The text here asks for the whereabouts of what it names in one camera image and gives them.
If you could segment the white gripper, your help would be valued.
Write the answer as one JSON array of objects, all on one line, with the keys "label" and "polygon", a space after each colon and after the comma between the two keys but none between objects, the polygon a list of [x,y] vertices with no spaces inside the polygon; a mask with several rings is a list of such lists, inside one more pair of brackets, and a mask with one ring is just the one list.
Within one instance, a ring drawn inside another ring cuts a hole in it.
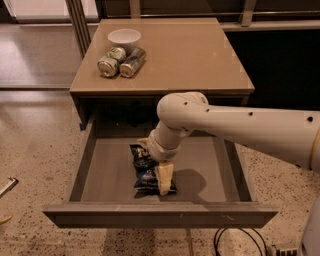
[{"label": "white gripper", "polygon": [[139,138],[137,141],[142,146],[147,146],[148,152],[154,160],[157,162],[164,162],[160,163],[156,167],[155,174],[158,180],[158,189],[160,194],[166,195],[170,190],[174,171],[173,163],[166,161],[171,161],[180,150],[180,147],[166,149],[164,146],[161,146],[156,141],[156,132],[154,130],[151,131],[148,138]]}]

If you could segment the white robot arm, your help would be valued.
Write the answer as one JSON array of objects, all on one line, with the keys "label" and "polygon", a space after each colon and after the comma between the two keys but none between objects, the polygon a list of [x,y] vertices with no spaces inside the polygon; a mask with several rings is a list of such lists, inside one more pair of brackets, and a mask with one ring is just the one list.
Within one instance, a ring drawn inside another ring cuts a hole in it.
[{"label": "white robot arm", "polygon": [[172,93],[157,105],[159,122],[139,142],[153,159],[158,188],[169,191],[180,144],[199,130],[303,169],[320,172],[320,114],[317,111],[213,106],[200,92]]}]

